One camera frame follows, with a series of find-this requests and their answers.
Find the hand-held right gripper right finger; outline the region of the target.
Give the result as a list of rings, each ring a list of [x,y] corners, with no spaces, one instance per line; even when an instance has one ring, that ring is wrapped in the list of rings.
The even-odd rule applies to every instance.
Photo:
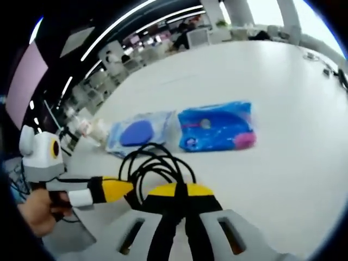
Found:
[[[296,260],[280,253],[265,240],[260,230],[241,215],[223,209],[209,188],[188,183],[187,232],[196,247],[193,258],[203,260]]]

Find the person's left hand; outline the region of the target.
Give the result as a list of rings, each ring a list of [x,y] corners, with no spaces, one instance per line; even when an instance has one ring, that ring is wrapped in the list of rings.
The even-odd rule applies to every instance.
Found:
[[[57,223],[54,214],[66,217],[73,213],[71,207],[54,207],[46,189],[33,190],[27,200],[18,204],[17,208],[34,235],[39,238],[53,231]]]

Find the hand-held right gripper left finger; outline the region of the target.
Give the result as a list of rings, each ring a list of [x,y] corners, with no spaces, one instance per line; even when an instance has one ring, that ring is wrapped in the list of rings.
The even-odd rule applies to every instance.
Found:
[[[121,260],[169,260],[179,224],[176,188],[176,183],[154,188],[140,210],[130,210],[112,224],[119,229],[116,251]]]

